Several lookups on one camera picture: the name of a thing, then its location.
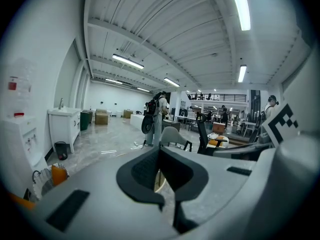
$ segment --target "ceiling light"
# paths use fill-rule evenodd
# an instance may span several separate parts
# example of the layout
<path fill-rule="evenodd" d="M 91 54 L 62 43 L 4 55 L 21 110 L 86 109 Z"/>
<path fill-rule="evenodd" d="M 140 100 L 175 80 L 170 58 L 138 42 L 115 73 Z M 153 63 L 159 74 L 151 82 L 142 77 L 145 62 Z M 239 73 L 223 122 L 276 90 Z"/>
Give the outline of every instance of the ceiling light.
<path fill-rule="evenodd" d="M 141 91 L 145 91 L 145 92 L 148 92 L 148 93 L 150 93 L 150 91 L 149 90 L 145 90 L 145 89 L 142 89 L 142 88 L 137 88 L 137 89 L 139 89 L 139 90 L 141 90 Z"/>
<path fill-rule="evenodd" d="M 246 31 L 251 29 L 250 12 L 248 0 L 234 0 L 238 10 L 241 30 Z"/>
<path fill-rule="evenodd" d="M 116 80 L 112 80 L 112 79 L 108 79 L 108 78 L 106 78 L 105 79 L 106 81 L 110 81 L 110 82 L 114 82 L 114 83 L 117 83 L 117 84 L 123 84 L 122 82 L 118 82 L 118 81 L 116 81 Z"/>
<path fill-rule="evenodd" d="M 239 74 L 239 79 L 238 79 L 239 83 L 242 83 L 242 81 L 244 80 L 246 70 L 247 70 L 246 65 L 240 66 L 240 74 Z"/>
<path fill-rule="evenodd" d="M 167 78 L 167 77 L 164 78 L 164 80 L 167 81 L 168 83 L 172 84 L 172 85 L 175 86 L 175 87 L 179 87 L 179 86 L 180 86 L 179 84 L 175 83 L 174 81 L 170 80 L 170 79 Z"/>
<path fill-rule="evenodd" d="M 130 59 L 127 59 L 127 58 L 125 58 L 125 57 L 122 57 L 122 56 L 119 56 L 119 55 L 116 55 L 116 54 L 113 54 L 113 55 L 112 55 L 112 58 L 114 58 L 114 59 L 116 59 L 116 60 L 118 60 L 118 61 L 121 61 L 121 62 L 130 64 L 130 65 L 132 65 L 132 66 L 135 66 L 135 67 L 137 67 L 138 69 L 141 69 L 141 70 L 145 67 L 145 66 L 143 66 L 143 65 L 141 65 L 141 64 L 139 64 L 139 63 L 136 63 L 136 62 L 134 62 L 134 61 L 132 61 L 132 60 L 130 60 Z"/>

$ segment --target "floor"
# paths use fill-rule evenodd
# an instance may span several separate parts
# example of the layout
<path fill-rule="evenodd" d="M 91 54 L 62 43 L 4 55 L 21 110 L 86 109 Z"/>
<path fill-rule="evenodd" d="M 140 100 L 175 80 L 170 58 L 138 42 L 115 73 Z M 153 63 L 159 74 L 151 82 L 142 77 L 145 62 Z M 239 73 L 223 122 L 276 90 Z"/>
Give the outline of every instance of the floor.
<path fill-rule="evenodd" d="M 199 133 L 188 131 L 183 124 L 180 134 L 192 142 L 192 152 L 199 148 Z M 129 153 L 144 143 L 145 135 L 141 129 L 130 124 L 130 119 L 109 117 L 108 125 L 95 125 L 94 122 L 87 130 L 81 131 L 74 142 L 74 153 L 68 153 L 66 160 L 60 161 L 57 154 L 51 154 L 48 165 L 63 164 L 72 176 L 84 167 L 108 158 Z"/>

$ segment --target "bag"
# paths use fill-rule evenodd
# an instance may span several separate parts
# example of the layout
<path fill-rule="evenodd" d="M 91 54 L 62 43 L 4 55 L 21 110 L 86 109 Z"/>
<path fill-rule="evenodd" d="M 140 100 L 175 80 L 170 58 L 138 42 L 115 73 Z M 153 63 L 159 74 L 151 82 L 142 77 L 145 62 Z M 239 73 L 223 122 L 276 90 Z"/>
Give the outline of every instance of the bag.
<path fill-rule="evenodd" d="M 146 116 L 157 116 L 160 112 L 160 107 L 159 107 L 159 100 L 160 98 L 153 98 L 151 101 L 148 102 L 147 106 L 146 106 L 146 112 L 145 115 Z"/>
<path fill-rule="evenodd" d="M 259 115 L 258 117 L 258 121 L 260 119 L 260 122 L 264 122 L 266 121 L 266 112 L 268 111 L 268 109 L 271 108 L 271 106 L 268 106 L 268 108 L 266 109 L 266 111 L 262 111 L 262 113 Z"/>

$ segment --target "bucket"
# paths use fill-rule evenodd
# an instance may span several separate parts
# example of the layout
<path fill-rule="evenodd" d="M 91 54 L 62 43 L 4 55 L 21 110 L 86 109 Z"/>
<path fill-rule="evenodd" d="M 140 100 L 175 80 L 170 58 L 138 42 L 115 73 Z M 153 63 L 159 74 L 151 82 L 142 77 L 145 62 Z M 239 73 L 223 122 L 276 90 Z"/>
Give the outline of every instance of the bucket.
<path fill-rule="evenodd" d="M 68 144 L 66 144 L 64 141 L 59 141 L 54 144 L 54 147 L 59 160 L 65 160 L 68 158 Z"/>

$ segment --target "white cabinet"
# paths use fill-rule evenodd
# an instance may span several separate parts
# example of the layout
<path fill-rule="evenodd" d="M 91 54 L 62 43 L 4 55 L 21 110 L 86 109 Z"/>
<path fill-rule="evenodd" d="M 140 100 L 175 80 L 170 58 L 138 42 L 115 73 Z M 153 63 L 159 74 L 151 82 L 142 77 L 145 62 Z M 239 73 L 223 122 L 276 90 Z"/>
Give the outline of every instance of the white cabinet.
<path fill-rule="evenodd" d="M 55 143 L 65 142 L 70 144 L 71 152 L 74 153 L 74 142 L 80 135 L 80 112 L 79 108 L 64 107 L 54 108 L 48 111 L 51 143 L 56 151 Z"/>

